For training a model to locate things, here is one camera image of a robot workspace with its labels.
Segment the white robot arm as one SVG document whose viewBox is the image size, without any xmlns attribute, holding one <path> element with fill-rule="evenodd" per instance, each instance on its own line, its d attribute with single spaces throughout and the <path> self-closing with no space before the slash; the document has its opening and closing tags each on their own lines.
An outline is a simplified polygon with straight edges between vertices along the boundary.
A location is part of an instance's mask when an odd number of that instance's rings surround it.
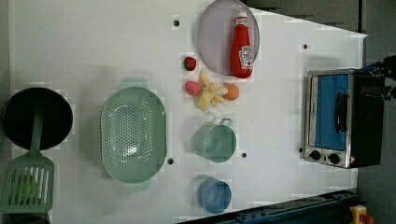
<svg viewBox="0 0 396 224">
<path fill-rule="evenodd" d="M 364 75 L 369 75 L 372 77 L 383 77 L 390 78 L 392 80 L 396 79 L 396 56 L 386 57 L 382 62 L 375 62 L 370 65 L 365 66 L 362 69 Z M 381 97 L 384 100 L 394 100 L 395 99 L 395 87 L 385 86 L 381 91 Z"/>
</svg>

